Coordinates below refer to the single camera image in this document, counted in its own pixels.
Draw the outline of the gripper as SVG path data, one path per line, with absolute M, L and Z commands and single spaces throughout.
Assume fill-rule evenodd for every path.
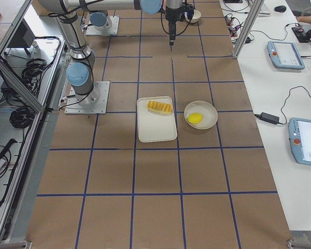
M 180 21 L 182 15 L 183 7 L 179 8 L 169 8 L 166 6 L 165 9 L 165 18 L 169 22 L 168 32 L 169 32 L 169 45 L 174 45 L 174 24 L 177 21 Z

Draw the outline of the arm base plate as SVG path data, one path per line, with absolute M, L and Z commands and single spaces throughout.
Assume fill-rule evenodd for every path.
M 92 13 L 87 26 L 87 36 L 116 36 L 119 16 L 106 16 L 103 13 Z
M 69 94 L 75 96 L 67 100 L 64 113 L 67 115 L 106 114 L 109 88 L 109 81 L 97 81 L 94 83 L 93 91 L 83 101 L 77 103 L 83 97 L 76 95 L 74 88 L 71 87 Z

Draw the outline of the person forearm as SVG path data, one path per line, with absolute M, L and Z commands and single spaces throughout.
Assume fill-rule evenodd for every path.
M 311 16 L 298 16 L 298 17 L 296 17 L 296 20 L 298 22 L 304 22 L 304 23 L 311 24 Z

